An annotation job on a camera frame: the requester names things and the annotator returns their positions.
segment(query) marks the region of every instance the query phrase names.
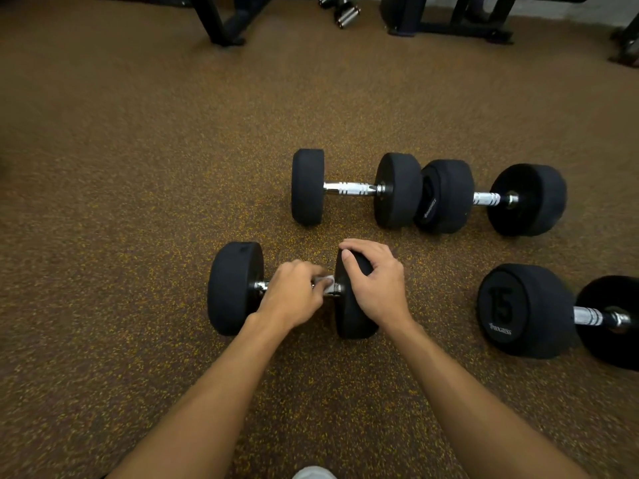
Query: forearm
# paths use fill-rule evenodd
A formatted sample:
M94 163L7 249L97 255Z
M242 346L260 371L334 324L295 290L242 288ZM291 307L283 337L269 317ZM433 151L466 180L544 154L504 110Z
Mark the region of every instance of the forearm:
M501 403L412 319L387 329L468 476L585 478L547 438Z
M251 398L288 330L251 315L240 334L108 477L221 478Z

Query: wall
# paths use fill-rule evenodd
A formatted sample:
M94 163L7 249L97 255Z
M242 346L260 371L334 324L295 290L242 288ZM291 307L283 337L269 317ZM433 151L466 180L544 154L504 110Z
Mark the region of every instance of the wall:
M453 7L457 0L428 0L427 5ZM486 0L490 11L497 0ZM513 15L539 16L554 20L572 20L581 23L601 23L625 27L639 13L639 0L588 0L585 3L559 3L539 0L517 0Z

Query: hand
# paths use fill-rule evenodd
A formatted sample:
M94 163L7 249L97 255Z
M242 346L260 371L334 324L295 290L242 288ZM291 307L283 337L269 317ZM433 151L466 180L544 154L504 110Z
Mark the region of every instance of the hand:
M369 240L345 239L339 247L353 293L366 315L385 331L397 322L412 321L406 302L404 266L393 257L388 246ZM362 253L370 261L370 275L362 273L350 250Z
M328 271L320 265L294 260L280 265L268 289L258 314L281 322L286 331L308 321L324 302L324 290L332 279L321 279L311 287L315 277L325 276Z

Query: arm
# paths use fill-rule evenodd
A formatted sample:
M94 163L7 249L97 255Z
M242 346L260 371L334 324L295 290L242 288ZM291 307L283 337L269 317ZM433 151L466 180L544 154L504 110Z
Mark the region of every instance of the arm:
M358 304L408 363L469 477L588 477L428 338L408 311L403 266L387 246L347 239L340 248L359 251L371 261L373 272L364 276L353 254L342 252Z
M281 265L240 334L108 479L224 477L270 358L288 331L322 305L331 282L312 289L311 280L323 274L299 260Z

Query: person's left arm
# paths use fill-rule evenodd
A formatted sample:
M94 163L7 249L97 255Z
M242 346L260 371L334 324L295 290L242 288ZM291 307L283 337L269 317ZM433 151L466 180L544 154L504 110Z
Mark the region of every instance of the person's left arm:
M108 479L224 477L260 378L288 332L322 305L331 281L311 281L325 274L309 262L281 265L240 334Z

